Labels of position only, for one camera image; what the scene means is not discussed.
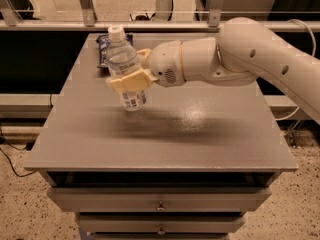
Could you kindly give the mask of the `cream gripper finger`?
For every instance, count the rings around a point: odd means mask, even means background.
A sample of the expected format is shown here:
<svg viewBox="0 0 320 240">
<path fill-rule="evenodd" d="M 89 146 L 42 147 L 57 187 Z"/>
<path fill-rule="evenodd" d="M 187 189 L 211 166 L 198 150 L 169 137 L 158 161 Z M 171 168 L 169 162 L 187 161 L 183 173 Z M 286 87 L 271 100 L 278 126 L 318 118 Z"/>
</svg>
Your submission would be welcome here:
<svg viewBox="0 0 320 240">
<path fill-rule="evenodd" d="M 149 57 L 151 54 L 152 54 L 152 50 L 148 48 L 137 51 L 139 62 L 143 68 L 149 67 Z"/>
<path fill-rule="evenodd" d="M 107 85 L 117 93 L 144 91 L 157 81 L 157 77 L 149 69 L 140 68 L 137 71 L 117 79 L 109 77 Z"/>
</svg>

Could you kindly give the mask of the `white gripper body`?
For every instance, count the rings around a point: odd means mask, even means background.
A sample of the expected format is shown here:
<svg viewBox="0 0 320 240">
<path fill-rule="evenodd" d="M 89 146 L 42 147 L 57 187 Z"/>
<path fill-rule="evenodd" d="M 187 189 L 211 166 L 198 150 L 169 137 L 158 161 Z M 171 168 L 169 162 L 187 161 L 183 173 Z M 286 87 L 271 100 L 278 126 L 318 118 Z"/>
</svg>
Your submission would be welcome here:
<svg viewBox="0 0 320 240">
<path fill-rule="evenodd" d="M 162 87 L 174 87 L 184 84 L 181 70 L 181 41 L 171 41 L 158 45 L 149 56 L 149 69 Z"/>
</svg>

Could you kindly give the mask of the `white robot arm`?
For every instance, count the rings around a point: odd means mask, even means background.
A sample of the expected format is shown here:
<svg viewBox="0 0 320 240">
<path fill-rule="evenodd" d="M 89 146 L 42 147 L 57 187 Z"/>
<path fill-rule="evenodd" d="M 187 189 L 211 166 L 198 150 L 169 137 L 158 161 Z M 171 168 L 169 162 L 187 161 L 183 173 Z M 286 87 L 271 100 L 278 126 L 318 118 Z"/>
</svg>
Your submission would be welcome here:
<svg viewBox="0 0 320 240">
<path fill-rule="evenodd" d="M 320 121 L 320 60 L 295 48 L 249 18 L 227 21 L 218 35 L 171 41 L 133 52 L 139 61 L 108 85 L 118 93 L 181 86 L 189 81 L 241 86 L 262 78 Z"/>
</svg>

